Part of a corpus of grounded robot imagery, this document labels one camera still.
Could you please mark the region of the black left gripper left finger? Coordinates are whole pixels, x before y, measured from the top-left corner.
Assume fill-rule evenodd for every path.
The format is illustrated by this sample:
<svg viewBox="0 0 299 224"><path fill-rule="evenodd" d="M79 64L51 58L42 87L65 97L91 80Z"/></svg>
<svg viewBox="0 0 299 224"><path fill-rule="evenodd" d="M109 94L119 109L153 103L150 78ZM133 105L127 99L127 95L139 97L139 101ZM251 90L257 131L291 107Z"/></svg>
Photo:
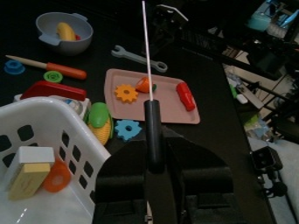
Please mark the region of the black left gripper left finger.
<svg viewBox="0 0 299 224"><path fill-rule="evenodd" d="M145 224L146 143L127 143L103 164L95 184L93 224Z"/></svg>

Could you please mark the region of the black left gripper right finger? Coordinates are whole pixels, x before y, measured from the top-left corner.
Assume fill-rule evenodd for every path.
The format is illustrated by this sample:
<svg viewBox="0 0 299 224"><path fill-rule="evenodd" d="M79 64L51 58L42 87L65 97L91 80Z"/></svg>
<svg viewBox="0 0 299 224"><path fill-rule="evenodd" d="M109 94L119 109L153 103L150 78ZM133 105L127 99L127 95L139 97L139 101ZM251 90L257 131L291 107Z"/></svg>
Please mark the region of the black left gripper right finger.
<svg viewBox="0 0 299 224"><path fill-rule="evenodd" d="M149 158L150 224L249 224L222 158L169 128L158 151Z"/></svg>

